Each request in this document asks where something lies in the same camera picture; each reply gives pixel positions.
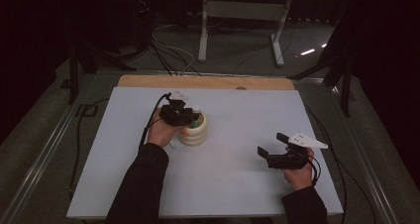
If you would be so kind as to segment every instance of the floor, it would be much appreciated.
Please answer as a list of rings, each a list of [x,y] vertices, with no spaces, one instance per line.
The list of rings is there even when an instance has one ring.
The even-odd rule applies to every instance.
[[[210,76],[285,77],[314,65],[323,45],[328,43],[334,31],[334,25],[287,22],[280,38],[284,67],[278,67],[268,40],[275,26],[262,25],[253,30],[244,27],[250,24],[220,21],[209,27],[207,60],[204,62],[197,61],[200,38],[198,25],[180,27],[160,23],[156,26],[152,43],[161,50],[158,52],[171,66],[173,75],[199,73]],[[302,54],[312,49],[313,53]],[[122,47],[122,50],[130,52],[132,49]],[[100,102],[97,113],[83,118],[80,124],[77,109],[83,104],[109,97],[119,77],[128,73],[100,59],[98,61],[100,67],[96,74],[81,76],[80,93],[73,105],[67,104],[68,90],[60,88],[68,78],[68,61],[60,66],[54,84],[0,147],[2,223],[82,223],[81,220],[65,217],[70,203],[68,191],[73,189],[70,181],[75,164],[78,164],[74,181],[77,184],[106,102]],[[153,47],[140,56],[125,60],[125,63],[137,69],[132,73],[167,74]],[[327,71],[318,71],[308,78],[294,81],[294,84],[310,108],[308,116],[317,139],[331,140],[334,145],[335,153],[330,149],[323,151],[323,155],[346,209],[345,223],[420,223],[419,191],[369,105],[358,80],[353,77],[349,104],[351,117],[347,118],[338,105],[337,89],[340,91],[340,87],[334,89],[322,84]],[[80,141],[78,162],[77,137]],[[343,214],[329,216],[329,222],[342,223],[343,217]],[[267,221],[286,223],[284,216],[162,222]]]

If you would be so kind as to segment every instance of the person's right hand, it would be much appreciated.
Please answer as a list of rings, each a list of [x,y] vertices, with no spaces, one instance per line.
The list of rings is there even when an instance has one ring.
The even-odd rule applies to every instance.
[[[157,109],[153,124],[149,127],[148,143],[153,143],[164,148],[172,139],[173,135],[182,130],[183,126],[172,127],[166,124],[159,116],[160,108]]]
[[[306,148],[306,150],[308,151],[309,161],[312,162],[314,152],[310,148]],[[294,191],[312,185],[312,166],[309,163],[302,169],[282,169],[282,171]]]

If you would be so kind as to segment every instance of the table leg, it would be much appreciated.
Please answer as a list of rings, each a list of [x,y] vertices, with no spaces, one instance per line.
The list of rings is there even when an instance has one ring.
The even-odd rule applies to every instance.
[[[202,24],[201,24],[201,39],[200,49],[198,51],[198,61],[204,62],[207,54],[207,0],[203,0]]]
[[[275,64],[277,66],[284,66],[283,61],[283,55],[281,54],[281,48],[279,44],[280,35],[284,27],[284,23],[287,19],[287,13],[289,10],[291,0],[286,0],[284,3],[284,8],[281,13],[281,17],[278,20],[278,28],[277,32],[275,34],[271,34],[271,44],[272,44],[272,50],[274,51],[274,58],[275,58]]]

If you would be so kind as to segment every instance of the white board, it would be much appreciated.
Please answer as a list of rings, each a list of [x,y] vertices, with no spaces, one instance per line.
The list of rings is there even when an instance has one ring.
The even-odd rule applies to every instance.
[[[186,107],[199,105],[207,115],[208,137],[197,147],[184,146],[174,137],[174,148],[165,148],[169,166],[159,216],[283,214],[280,198],[291,189],[280,170],[267,167],[257,146],[284,154],[276,133],[315,137],[298,91],[176,90],[189,97]],[[174,89],[114,88],[67,217],[107,215],[155,104],[168,92]],[[322,169],[316,189],[330,214],[342,213],[324,158],[318,149],[314,152]]]

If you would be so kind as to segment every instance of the person's left hand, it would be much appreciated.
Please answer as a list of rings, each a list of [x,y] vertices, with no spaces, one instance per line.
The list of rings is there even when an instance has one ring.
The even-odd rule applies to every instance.
[[[158,115],[159,112],[160,108],[157,109],[157,112],[155,113],[154,119],[152,121],[153,124],[149,127],[148,143],[153,143],[164,148],[167,144],[169,144],[173,135],[175,135],[175,133],[179,132],[184,127],[173,127],[168,125],[160,118]]]

